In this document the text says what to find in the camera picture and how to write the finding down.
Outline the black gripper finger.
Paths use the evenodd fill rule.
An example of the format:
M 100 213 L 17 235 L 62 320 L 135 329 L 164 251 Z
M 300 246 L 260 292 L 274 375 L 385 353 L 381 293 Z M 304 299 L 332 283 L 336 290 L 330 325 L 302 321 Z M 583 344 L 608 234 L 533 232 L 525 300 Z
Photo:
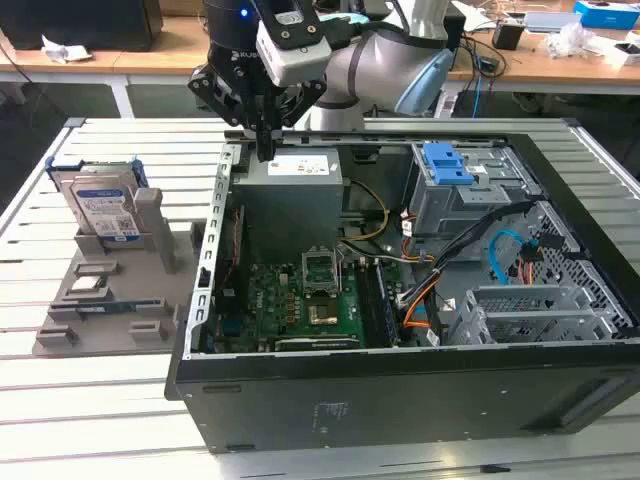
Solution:
M 257 157 L 268 160 L 268 129 L 264 108 L 248 71 L 232 67 L 227 78 L 211 65 L 202 65 L 188 82 L 188 88 L 204 106 L 213 110 L 227 124 L 242 126 L 245 135 L 254 141 Z
M 283 127 L 293 127 L 326 91 L 322 79 L 271 87 L 267 95 L 267 160 L 273 159 Z

